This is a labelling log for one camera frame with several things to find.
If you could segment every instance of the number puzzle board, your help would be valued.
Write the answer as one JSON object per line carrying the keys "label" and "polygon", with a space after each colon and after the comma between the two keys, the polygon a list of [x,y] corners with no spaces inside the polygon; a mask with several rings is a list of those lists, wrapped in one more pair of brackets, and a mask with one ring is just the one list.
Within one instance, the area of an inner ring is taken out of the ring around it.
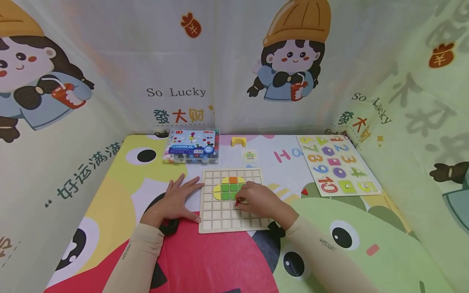
{"label": "number puzzle board", "polygon": [[235,207],[236,193],[247,181],[263,184],[261,169],[204,170],[199,233],[268,230],[269,219]]}
{"label": "number puzzle board", "polygon": [[296,138],[322,197],[381,194],[381,185],[345,136]]}

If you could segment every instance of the child's right hand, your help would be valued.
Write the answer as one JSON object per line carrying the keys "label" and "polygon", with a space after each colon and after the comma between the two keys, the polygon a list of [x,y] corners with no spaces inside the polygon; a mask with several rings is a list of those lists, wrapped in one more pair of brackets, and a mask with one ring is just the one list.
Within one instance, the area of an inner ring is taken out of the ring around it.
{"label": "child's right hand", "polygon": [[249,203],[240,203],[241,210],[271,218],[286,231],[298,218],[298,213],[279,199],[269,188],[248,181],[236,194],[236,199],[246,199]]}

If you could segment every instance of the yellow wooden block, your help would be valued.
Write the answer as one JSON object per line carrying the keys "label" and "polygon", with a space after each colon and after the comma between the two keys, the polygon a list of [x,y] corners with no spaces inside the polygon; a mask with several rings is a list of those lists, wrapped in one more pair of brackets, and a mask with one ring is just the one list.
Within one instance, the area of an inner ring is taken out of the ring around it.
{"label": "yellow wooden block", "polygon": [[242,144],[242,147],[246,147],[246,138],[245,137],[237,137],[233,136],[231,138],[231,146],[235,146],[237,144]]}

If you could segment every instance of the square grid board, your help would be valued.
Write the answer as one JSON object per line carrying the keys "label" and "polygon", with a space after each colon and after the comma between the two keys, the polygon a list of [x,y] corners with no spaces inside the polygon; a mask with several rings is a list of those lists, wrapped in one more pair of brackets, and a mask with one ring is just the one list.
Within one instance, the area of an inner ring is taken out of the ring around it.
{"label": "square grid board", "polygon": [[236,193],[247,181],[262,184],[259,168],[203,170],[199,233],[268,230],[270,220],[235,207]]}
{"label": "square grid board", "polygon": [[297,135],[322,197],[380,195],[381,185],[343,135]]}
{"label": "square grid board", "polygon": [[241,162],[243,164],[259,163],[257,150],[241,150]]}

